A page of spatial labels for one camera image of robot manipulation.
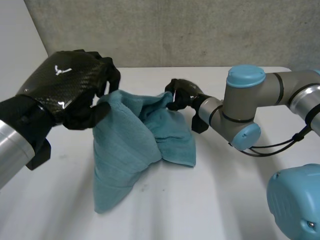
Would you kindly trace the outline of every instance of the towel fold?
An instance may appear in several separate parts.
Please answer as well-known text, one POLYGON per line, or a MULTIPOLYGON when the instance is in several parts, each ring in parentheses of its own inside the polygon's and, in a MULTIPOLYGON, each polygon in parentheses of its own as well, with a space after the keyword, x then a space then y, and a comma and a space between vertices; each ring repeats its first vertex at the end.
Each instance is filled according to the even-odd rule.
POLYGON ((161 159, 194 167, 196 145, 184 116, 166 109, 170 92, 139 96, 117 90, 103 96, 110 113, 93 129, 94 210, 114 207, 141 173, 161 159))

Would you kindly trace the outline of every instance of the wall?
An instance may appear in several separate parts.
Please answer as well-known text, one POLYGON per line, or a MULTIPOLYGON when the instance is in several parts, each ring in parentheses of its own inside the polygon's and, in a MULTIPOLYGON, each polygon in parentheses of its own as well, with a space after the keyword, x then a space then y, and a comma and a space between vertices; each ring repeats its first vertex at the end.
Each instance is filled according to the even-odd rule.
POLYGON ((319 0, 25 0, 49 54, 118 67, 320 68, 319 0))

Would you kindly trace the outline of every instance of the blue towel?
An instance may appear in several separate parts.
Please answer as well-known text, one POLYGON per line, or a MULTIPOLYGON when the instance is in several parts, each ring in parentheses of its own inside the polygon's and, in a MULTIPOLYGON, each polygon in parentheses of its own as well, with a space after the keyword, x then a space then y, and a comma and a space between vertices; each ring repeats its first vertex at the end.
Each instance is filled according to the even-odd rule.
POLYGON ((141 173, 164 159, 196 165, 196 145, 184 116, 166 109, 173 96, 132 95, 117 90, 103 96, 110 113, 93 129, 94 210, 102 214, 119 203, 141 173))

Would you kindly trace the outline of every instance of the wire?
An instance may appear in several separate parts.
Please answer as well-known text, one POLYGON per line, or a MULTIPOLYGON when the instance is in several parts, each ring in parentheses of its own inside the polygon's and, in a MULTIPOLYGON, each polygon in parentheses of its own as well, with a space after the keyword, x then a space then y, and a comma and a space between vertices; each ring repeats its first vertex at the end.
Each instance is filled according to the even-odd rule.
POLYGON ((262 153, 262 152, 258 152, 258 151, 252 150, 250 148, 249 149, 251 151, 253 151, 254 153, 256 153, 256 154, 253 154, 253 153, 250 153, 250 152, 246 152, 246 151, 240 151, 240 152, 245 154, 245 155, 249 155, 251 157, 257 157, 257 158, 269 157, 269 156, 272 156, 272 155, 279 154, 279 153, 283 152, 284 150, 287 150, 288 148, 290 148, 295 143, 297 143, 297 141, 292 141, 291 143, 289 143, 287 146, 284 146, 280 150, 277 150, 277 151, 274 151, 274 152, 270 152, 270 153, 262 153))
POLYGON ((252 151, 253 153, 250 152, 246 152, 246 151, 240 151, 241 153, 251 156, 251 157, 256 157, 256 158, 262 158, 262 157, 269 157, 269 156, 273 156, 276 154, 279 154, 281 152, 283 152, 284 150, 287 150, 288 148, 292 147, 295 143, 300 142, 301 140, 304 139, 305 135, 307 135, 308 133, 311 132, 311 127, 309 125, 306 125, 300 132, 296 133, 295 135, 293 135, 293 137, 287 141, 278 143, 278 144, 273 144, 273 145, 268 145, 268 146, 252 146, 249 148, 250 151, 252 151), (282 146, 285 145, 283 148, 274 151, 274 152, 270 152, 270 153, 263 153, 263 152, 259 152, 256 151, 255 149, 267 149, 267 148, 273 148, 273 147, 278 147, 278 146, 282 146))
POLYGON ((279 147, 279 146, 282 146, 282 145, 285 145, 285 144, 288 144, 290 142, 292 142, 293 139, 289 139, 287 141, 283 141, 281 143, 277 143, 277 144, 273 144, 273 145, 268 145, 268 146, 252 146, 251 148, 252 149, 268 149, 268 148, 274 148, 274 147, 279 147))

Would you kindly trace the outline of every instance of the blue end cap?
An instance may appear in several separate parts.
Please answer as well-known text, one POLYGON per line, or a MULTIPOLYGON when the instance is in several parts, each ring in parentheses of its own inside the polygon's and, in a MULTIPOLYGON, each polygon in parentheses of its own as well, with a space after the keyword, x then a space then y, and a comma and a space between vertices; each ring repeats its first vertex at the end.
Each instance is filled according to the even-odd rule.
POLYGON ((265 71, 255 65, 238 65, 229 70, 226 84, 234 88, 250 88, 266 79, 265 71))
POLYGON ((260 135, 261 129, 259 125, 252 123, 235 135, 231 145, 240 151, 246 150, 251 148, 258 141, 260 135))
POLYGON ((269 180, 266 198, 275 223, 289 239, 320 239, 320 165, 283 169, 269 180))
POLYGON ((313 69, 313 71, 315 71, 317 74, 320 75, 320 70, 318 70, 318 69, 313 69))

